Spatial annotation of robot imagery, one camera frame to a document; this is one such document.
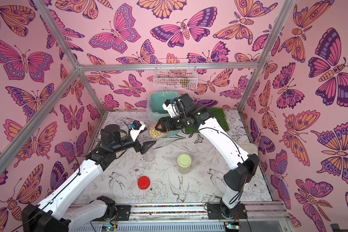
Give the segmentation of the brown lid peanut jar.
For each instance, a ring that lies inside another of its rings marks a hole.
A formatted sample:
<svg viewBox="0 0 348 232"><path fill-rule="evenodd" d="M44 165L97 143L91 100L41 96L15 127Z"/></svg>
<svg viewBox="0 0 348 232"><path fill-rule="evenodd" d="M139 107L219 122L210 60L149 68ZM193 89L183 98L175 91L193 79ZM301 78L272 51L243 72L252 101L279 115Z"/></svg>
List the brown lid peanut jar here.
<svg viewBox="0 0 348 232"><path fill-rule="evenodd" d="M152 124L150 128L148 129L148 134L150 135L151 138L158 140L166 136L167 133L157 130L156 126L157 126L157 123Z"/></svg>

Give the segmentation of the red jar lid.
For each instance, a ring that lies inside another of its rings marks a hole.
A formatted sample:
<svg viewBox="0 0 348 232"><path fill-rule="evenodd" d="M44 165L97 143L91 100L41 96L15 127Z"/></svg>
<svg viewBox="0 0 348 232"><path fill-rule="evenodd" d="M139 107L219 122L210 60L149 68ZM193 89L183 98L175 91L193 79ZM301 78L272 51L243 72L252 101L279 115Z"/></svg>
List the red jar lid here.
<svg viewBox="0 0 348 232"><path fill-rule="evenodd" d="M150 187L150 179L146 176L140 177L137 184L140 190L145 190Z"/></svg>

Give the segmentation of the clear peanut jar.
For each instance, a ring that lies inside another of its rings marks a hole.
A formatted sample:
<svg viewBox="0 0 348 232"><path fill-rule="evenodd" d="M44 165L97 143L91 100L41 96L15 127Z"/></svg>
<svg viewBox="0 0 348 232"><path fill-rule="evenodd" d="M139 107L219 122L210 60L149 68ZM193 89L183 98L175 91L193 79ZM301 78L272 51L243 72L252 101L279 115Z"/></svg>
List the clear peanut jar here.
<svg viewBox="0 0 348 232"><path fill-rule="evenodd" d="M150 149L149 151L147 151L144 155L143 155L143 159L146 162L152 162L155 160L156 157L156 153L155 150Z"/></svg>

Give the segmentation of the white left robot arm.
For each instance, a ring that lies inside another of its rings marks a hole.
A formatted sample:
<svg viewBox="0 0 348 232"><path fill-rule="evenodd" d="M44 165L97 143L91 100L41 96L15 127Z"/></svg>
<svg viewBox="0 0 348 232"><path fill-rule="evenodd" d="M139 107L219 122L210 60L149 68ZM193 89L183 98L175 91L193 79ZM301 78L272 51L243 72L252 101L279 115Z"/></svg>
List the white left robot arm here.
<svg viewBox="0 0 348 232"><path fill-rule="evenodd" d="M60 187L34 206L29 204L22 211L22 227L25 232L69 232L95 219L115 220L118 216L116 202L100 196L88 205L75 210L69 207L97 176L122 154L133 148L145 154L156 143L140 144L139 134L147 130L142 121L135 120L128 131L117 124L105 126L97 146L85 156L85 160Z"/></svg>

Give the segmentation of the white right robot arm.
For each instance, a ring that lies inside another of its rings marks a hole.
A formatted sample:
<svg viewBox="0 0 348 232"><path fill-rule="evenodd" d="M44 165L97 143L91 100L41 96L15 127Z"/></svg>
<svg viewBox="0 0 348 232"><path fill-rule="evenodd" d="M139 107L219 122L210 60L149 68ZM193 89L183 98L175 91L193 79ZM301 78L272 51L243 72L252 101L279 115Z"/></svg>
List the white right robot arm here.
<svg viewBox="0 0 348 232"><path fill-rule="evenodd" d="M162 108L169 116L158 120L156 130L169 132L191 126L194 132L206 137L227 162L230 171L223 176L227 188L219 209L225 218L234 217L245 185L256 174L260 162L258 155L242 149L220 126L215 116L206 107L197 107L188 94L167 99Z"/></svg>

